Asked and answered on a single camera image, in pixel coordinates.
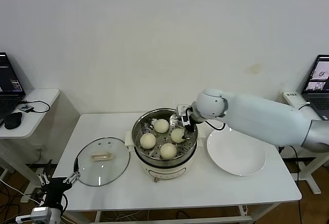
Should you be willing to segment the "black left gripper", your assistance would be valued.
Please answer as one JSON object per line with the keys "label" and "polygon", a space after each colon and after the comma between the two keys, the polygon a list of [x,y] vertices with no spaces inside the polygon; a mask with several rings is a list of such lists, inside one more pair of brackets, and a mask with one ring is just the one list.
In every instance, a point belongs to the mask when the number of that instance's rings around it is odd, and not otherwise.
{"label": "black left gripper", "polygon": [[46,193],[46,197],[44,200],[44,207],[62,209],[62,198],[64,197],[64,193],[72,188],[72,184],[74,184],[80,178],[79,172],[79,162],[78,158],[74,161],[73,172],[68,177],[56,177],[48,179],[50,170],[51,170],[52,160],[50,159],[43,171],[38,173],[38,179],[41,185],[44,185],[43,191]]}

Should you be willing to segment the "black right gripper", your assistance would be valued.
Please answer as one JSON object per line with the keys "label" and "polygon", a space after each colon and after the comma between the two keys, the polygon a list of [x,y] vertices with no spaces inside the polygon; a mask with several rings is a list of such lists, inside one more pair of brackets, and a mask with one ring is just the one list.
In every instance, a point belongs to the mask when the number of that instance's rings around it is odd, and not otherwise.
{"label": "black right gripper", "polygon": [[[184,127],[185,130],[189,133],[195,131],[195,121],[191,118],[191,116],[184,116]],[[180,131],[179,134],[179,143],[183,143],[186,140],[186,132],[184,130]]]}

